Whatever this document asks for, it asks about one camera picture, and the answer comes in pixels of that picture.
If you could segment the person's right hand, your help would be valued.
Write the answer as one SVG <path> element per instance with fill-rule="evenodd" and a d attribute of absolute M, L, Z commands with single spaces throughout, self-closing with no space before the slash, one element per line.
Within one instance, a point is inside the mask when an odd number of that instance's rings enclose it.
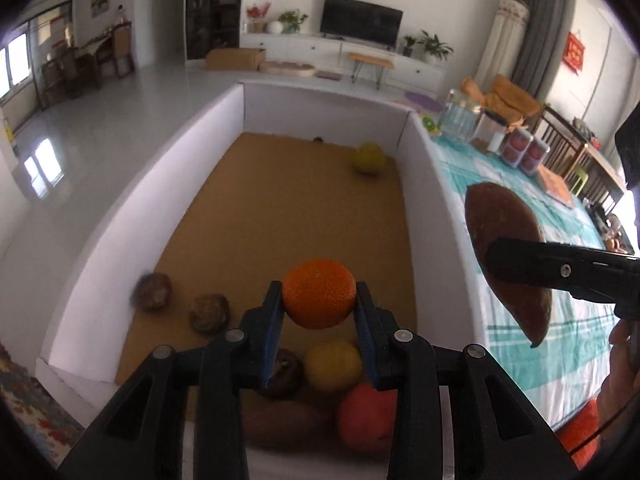
<path fill-rule="evenodd" d="M 620 411 L 639 390 L 639 373 L 629 365 L 630 323 L 620 320 L 610 333 L 610 374 L 605 378 L 597 398 L 601 425 Z"/>

